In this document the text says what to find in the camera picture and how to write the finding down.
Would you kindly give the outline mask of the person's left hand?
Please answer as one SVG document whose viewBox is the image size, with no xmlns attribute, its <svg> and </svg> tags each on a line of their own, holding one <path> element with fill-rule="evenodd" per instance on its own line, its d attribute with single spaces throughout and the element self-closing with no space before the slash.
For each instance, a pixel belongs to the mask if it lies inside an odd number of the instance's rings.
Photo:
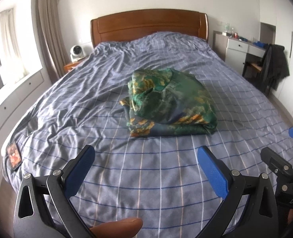
<svg viewBox="0 0 293 238">
<path fill-rule="evenodd" d="M 90 231 L 98 238 L 132 238 L 141 230 L 142 226 L 141 218 L 126 218 L 103 223 L 90 228 Z"/>
</svg>

